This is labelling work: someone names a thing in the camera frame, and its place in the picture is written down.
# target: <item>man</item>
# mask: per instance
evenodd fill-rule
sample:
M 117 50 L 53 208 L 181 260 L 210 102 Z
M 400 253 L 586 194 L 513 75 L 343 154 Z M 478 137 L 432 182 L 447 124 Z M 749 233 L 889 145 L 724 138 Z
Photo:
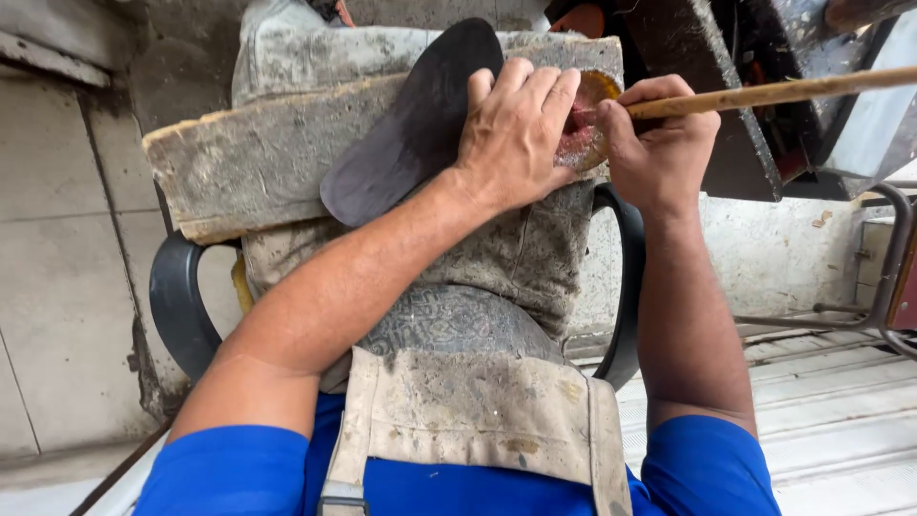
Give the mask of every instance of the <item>man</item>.
M 596 113 L 612 180 L 646 228 L 642 482 L 629 470 L 623 480 L 607 384 L 524 352 L 400 350 L 377 360 L 354 348 L 346 400 L 319 394 L 323 372 L 437 257 L 576 180 L 553 154 L 579 81 L 576 70 L 525 60 L 508 61 L 496 81 L 472 75 L 456 163 L 260 300 L 187 399 L 135 514 L 779 514 L 698 212 L 719 117 L 670 118 L 636 135 L 624 109 L 693 95 L 678 76 L 640 82 Z M 533 401 L 542 399 L 550 406 Z M 516 437 L 492 439 L 500 432 Z

